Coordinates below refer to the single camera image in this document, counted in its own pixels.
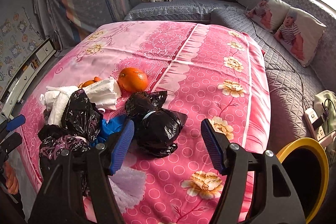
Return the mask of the person left hand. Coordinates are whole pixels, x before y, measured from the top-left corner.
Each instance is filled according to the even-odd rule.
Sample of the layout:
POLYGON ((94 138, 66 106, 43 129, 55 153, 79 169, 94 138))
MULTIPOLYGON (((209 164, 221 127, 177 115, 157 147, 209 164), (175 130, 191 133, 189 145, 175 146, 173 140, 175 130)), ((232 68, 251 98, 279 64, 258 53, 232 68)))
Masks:
POLYGON ((6 178, 7 191, 10 194, 18 194, 19 182, 13 167, 6 161, 3 165, 6 178))

